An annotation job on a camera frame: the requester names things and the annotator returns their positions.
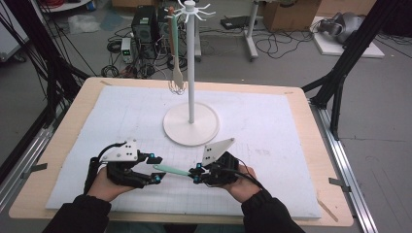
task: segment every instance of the white paper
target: white paper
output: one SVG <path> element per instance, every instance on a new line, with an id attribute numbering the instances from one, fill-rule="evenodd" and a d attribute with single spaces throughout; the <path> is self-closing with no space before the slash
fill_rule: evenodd
<path id="1" fill-rule="evenodd" d="M 228 151 L 255 169 L 260 182 L 293 217 L 321 216 L 285 96 L 198 90 L 194 99 L 219 116 L 221 128 L 211 143 L 235 138 Z M 194 168 L 202 160 L 203 147 L 173 143 L 162 126 L 167 111 L 186 102 L 186 94 L 174 95 L 168 89 L 106 86 L 63 164 L 47 208 L 58 209 L 83 193 L 90 158 L 124 140 L 136 139 L 141 152 L 162 157 L 163 165 Z M 145 163 L 133 170 L 158 172 Z M 161 184 L 124 193 L 112 204 L 112 211 L 242 216 L 240 204 L 225 190 L 174 174 L 166 174 Z"/>

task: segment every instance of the black sleeve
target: black sleeve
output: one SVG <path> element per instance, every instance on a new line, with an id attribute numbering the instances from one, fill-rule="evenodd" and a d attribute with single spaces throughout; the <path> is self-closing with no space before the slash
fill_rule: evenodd
<path id="1" fill-rule="evenodd" d="M 246 233 L 304 232 L 291 218 L 286 206 L 262 190 L 242 204 Z"/>
<path id="2" fill-rule="evenodd" d="M 109 222 L 107 214 L 111 208 L 109 202 L 80 195 L 73 203 L 63 204 L 43 232 L 103 233 Z"/>

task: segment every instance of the concrete floor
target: concrete floor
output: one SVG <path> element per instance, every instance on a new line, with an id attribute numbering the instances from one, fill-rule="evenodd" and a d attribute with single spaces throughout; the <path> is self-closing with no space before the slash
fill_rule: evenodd
<path id="1" fill-rule="evenodd" d="M 213 4 L 218 15 L 200 24 L 204 30 L 206 27 L 222 29 L 219 20 L 223 16 L 249 14 L 250 1 L 242 1 L 236 8 L 224 11 L 224 14 L 222 11 L 219 13 L 220 9 L 227 8 L 223 1 L 208 2 Z M 108 7 L 99 7 L 92 13 L 80 8 L 53 16 L 58 21 L 64 21 L 69 16 L 79 14 L 96 16 L 99 22 L 104 22 L 108 16 L 125 16 L 120 11 L 115 14 Z M 116 20 L 112 18 L 112 22 L 116 24 L 106 30 L 69 35 L 96 74 L 108 64 L 107 39 L 115 31 L 128 26 L 131 20 L 116 17 Z M 261 33 L 259 30 L 262 28 L 264 26 L 260 21 L 256 34 Z M 254 38 L 257 41 L 267 36 Z M 343 91 L 339 136 L 378 231 L 410 232 L 412 126 L 408 120 L 412 114 L 409 103 L 412 99 L 412 47 L 380 40 L 409 57 L 378 41 L 374 42 L 385 57 L 362 58 L 349 74 Z M 280 59 L 272 59 L 259 51 L 259 58 L 254 62 L 250 62 L 245 41 L 240 36 L 202 33 L 201 43 L 203 55 L 201 62 L 195 64 L 198 82 L 304 86 L 326 75 L 339 58 L 320 55 L 313 41 L 301 43 L 296 51 Z M 260 45 L 268 48 L 267 42 Z M 292 47 L 292 44 L 281 45 L 280 50 L 290 50 Z M 69 53 L 76 67 L 91 73 L 73 49 L 69 49 Z M 170 77 L 171 71 L 165 70 L 165 74 Z M 164 77 L 156 73 L 152 79 L 161 80 Z M 1 164 L 44 109 L 46 101 L 29 62 L 0 63 L 0 89 Z M 316 90 L 310 91 L 307 97 L 315 94 Z M 7 214 L 9 207 L 0 215 L 2 233 L 41 232 L 47 224 L 44 220 L 10 219 Z M 304 229 L 307 232 L 361 232 L 356 224 L 349 228 Z"/>

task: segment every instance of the white pole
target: white pole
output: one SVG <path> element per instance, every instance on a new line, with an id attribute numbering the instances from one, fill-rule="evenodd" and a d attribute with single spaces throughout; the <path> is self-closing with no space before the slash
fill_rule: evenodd
<path id="1" fill-rule="evenodd" d="M 188 39 L 189 123 L 194 123 L 194 15 L 188 15 L 188 17 L 186 35 Z"/>

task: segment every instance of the aluminum frame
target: aluminum frame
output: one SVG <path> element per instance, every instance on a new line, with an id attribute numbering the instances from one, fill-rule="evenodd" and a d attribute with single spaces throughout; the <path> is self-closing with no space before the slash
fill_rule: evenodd
<path id="1" fill-rule="evenodd" d="M 357 179 L 355 178 L 355 174 L 352 170 L 346 153 L 343 150 L 342 144 L 340 143 L 340 141 L 336 141 L 334 139 L 334 136 L 330 131 L 330 116 L 327 110 L 324 109 L 317 108 L 317 113 L 322 122 L 322 127 L 326 133 L 326 138 L 329 142 L 336 166 L 339 169 L 339 175 L 343 179 L 344 184 L 351 188 L 351 191 L 348 192 L 348 195 L 351 198 L 353 207 L 357 213 L 360 227 L 365 233 L 377 233 L 378 229 L 376 228 L 372 215 L 367 208 L 366 202 L 361 193 L 361 189 L 358 185 Z"/>

